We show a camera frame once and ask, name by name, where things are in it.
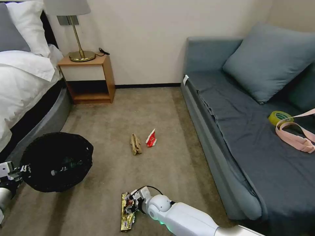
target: table lamp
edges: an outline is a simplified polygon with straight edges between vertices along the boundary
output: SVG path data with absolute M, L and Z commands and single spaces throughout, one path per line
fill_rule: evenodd
M 78 42 L 79 51 L 69 54 L 70 60 L 74 62 L 85 62 L 95 58 L 95 53 L 91 51 L 83 51 L 72 16 L 85 15 L 91 12 L 86 0 L 44 0 L 45 12 L 48 15 L 69 16 L 71 25 L 74 30 L 76 40 Z

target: trash bag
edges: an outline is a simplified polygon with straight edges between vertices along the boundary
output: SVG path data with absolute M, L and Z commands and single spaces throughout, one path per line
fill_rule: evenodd
M 35 139 L 21 159 L 23 181 L 40 192 L 63 192 L 92 166 L 93 146 L 77 134 L 49 133 Z

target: snack wrapper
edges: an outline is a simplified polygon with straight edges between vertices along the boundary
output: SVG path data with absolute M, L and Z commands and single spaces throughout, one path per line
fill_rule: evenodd
M 132 224 L 136 220 L 135 212 L 127 214 L 125 212 L 125 208 L 127 206 L 133 205 L 134 201 L 129 200 L 129 193 L 123 193 L 121 195 L 121 231 L 129 231 L 131 230 Z
M 150 133 L 145 143 L 147 144 L 147 147 L 150 148 L 152 146 L 155 146 L 157 142 L 157 139 L 155 138 L 155 129 Z

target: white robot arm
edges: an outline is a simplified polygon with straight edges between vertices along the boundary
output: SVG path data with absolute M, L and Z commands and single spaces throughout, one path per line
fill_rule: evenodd
M 151 196 L 148 187 L 135 190 L 130 195 L 135 200 L 135 210 L 148 214 L 153 220 L 166 225 L 178 236 L 263 236 L 243 226 L 221 228 L 206 213 L 184 203 L 175 203 L 165 195 Z

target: white bedsheet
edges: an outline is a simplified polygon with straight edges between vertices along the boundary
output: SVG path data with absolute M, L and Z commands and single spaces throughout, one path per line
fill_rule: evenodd
M 49 58 L 30 52 L 0 52 L 0 152 L 11 138 L 10 129 L 61 78 L 61 52 L 50 45 Z

